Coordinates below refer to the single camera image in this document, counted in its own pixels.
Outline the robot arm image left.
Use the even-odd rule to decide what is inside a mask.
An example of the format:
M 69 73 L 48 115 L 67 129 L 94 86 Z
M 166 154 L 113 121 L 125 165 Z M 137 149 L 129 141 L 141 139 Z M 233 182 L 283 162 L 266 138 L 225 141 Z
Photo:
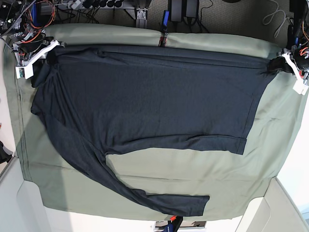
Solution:
M 2 0 L 0 2 L 0 39 L 24 69 L 44 57 L 54 47 L 65 44 L 46 35 L 56 18 L 53 0 Z

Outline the robot arm image right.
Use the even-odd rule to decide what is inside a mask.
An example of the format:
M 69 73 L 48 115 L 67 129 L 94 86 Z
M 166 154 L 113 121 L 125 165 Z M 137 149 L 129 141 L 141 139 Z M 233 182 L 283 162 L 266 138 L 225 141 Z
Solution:
M 287 30 L 287 45 L 276 58 L 267 65 L 268 73 L 292 73 L 297 83 L 309 85 L 309 2 L 307 0 L 291 0 L 290 12 L 293 17 L 284 14 L 283 22 L 277 28 L 274 36 L 277 37 L 285 22 L 289 22 Z

